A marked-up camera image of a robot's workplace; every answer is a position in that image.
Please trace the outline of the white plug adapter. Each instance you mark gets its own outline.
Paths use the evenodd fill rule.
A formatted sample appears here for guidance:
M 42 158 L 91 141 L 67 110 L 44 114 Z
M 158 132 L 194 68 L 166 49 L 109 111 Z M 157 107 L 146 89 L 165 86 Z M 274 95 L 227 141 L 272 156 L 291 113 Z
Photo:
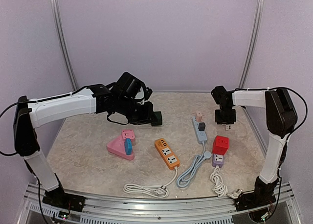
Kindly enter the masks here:
M 225 125 L 225 130 L 229 131 L 231 129 L 231 125 Z

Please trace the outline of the dark green cube socket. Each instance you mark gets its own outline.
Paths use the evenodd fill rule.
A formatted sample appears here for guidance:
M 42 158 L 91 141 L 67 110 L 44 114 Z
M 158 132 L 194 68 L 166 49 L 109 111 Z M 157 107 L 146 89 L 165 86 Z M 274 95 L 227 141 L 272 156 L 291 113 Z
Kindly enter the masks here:
M 161 126 L 163 123 L 161 111 L 153 112 L 151 126 Z

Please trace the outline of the dark grey charger plug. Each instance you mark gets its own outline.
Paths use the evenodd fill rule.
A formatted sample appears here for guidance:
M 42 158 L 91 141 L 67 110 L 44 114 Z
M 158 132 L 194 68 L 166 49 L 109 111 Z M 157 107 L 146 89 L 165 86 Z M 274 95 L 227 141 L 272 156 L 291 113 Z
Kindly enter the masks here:
M 204 122 L 200 122 L 200 123 L 198 124 L 198 130 L 199 130 L 200 132 L 204 131 L 204 130 L 205 130 L 205 127 L 206 127 L 206 124 L 205 124 Z

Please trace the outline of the pink charger plug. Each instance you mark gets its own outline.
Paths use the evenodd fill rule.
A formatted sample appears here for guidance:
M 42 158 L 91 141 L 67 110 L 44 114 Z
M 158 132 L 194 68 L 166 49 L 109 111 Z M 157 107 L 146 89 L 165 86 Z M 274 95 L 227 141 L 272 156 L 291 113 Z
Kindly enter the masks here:
M 196 111 L 195 119 L 197 122 L 201 122 L 202 120 L 202 112 Z

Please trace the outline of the red cube socket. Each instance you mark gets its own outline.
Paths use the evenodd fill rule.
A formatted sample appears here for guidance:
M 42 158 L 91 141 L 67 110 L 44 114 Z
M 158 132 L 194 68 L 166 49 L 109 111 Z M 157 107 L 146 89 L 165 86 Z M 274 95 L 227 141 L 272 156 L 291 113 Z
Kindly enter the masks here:
M 225 155 L 229 148 L 229 138 L 217 135 L 213 142 L 212 152 L 218 155 Z

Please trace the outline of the light blue power strip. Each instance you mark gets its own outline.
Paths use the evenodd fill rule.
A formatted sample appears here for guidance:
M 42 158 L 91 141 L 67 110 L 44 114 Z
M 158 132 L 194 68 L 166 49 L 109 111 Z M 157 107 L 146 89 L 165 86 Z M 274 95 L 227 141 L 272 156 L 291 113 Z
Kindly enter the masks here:
M 193 128 L 194 128 L 198 143 L 199 144 L 206 143 L 208 140 L 207 134 L 206 134 L 205 130 L 202 132 L 200 132 L 198 130 L 199 122 L 196 121 L 195 116 L 192 116 L 192 124 L 193 124 Z

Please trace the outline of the purple power strip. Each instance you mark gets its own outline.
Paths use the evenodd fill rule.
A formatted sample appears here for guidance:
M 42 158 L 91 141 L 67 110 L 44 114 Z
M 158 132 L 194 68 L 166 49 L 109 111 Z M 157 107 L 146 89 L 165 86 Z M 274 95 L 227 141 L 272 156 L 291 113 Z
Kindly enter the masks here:
M 212 166 L 222 168 L 224 165 L 224 156 L 219 154 L 213 154 L 212 156 Z

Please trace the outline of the orange power strip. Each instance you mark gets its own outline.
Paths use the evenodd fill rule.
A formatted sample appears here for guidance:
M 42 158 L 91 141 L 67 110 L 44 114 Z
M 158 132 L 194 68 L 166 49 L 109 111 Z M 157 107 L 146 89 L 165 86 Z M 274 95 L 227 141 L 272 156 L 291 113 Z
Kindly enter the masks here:
M 155 148 L 169 170 L 175 170 L 180 167 L 180 160 L 164 138 L 155 140 Z

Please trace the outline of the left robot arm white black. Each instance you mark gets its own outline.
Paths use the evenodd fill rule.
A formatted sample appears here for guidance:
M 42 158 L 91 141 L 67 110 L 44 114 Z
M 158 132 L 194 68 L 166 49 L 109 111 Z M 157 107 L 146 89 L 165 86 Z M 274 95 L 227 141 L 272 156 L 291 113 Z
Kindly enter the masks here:
M 49 98 L 19 98 L 13 124 L 15 150 L 57 206 L 65 206 L 68 195 L 61 190 L 61 183 L 40 149 L 36 128 L 72 116 L 103 112 L 107 112 L 108 116 L 119 113 L 133 125 L 156 125 L 158 117 L 153 111 L 153 104 L 148 101 L 152 92 L 144 89 L 143 97 L 137 99 L 139 91 L 137 87 L 123 90 L 113 84 L 96 84 Z

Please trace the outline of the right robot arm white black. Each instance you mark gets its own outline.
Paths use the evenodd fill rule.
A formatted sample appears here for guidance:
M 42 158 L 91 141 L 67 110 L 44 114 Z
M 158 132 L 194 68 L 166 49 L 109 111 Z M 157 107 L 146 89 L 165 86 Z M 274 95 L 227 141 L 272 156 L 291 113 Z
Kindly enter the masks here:
M 211 91 L 219 109 L 215 111 L 215 122 L 231 125 L 236 122 L 234 106 L 257 107 L 266 111 L 269 141 L 265 164 L 256 179 L 250 202 L 261 206 L 272 196 L 278 183 L 279 169 L 285 160 L 289 136 L 295 129 L 298 117 L 286 88 L 246 89 L 227 91 L 217 86 Z

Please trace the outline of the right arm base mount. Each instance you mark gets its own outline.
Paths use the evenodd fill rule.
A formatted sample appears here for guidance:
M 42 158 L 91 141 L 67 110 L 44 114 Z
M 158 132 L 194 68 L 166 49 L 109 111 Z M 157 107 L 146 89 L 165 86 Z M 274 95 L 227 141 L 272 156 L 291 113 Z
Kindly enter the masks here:
M 265 184 L 257 177 L 253 192 L 242 193 L 235 199 L 236 211 L 244 211 L 275 203 L 274 189 L 277 183 L 278 179 L 272 183 Z

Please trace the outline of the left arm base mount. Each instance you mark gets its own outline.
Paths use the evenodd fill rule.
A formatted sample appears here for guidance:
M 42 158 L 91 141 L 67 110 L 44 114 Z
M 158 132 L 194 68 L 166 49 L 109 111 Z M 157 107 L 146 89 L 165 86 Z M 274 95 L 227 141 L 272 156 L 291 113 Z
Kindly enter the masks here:
M 43 203 L 68 211 L 82 212 L 86 198 L 84 196 L 66 193 L 59 185 L 52 191 L 45 191 Z

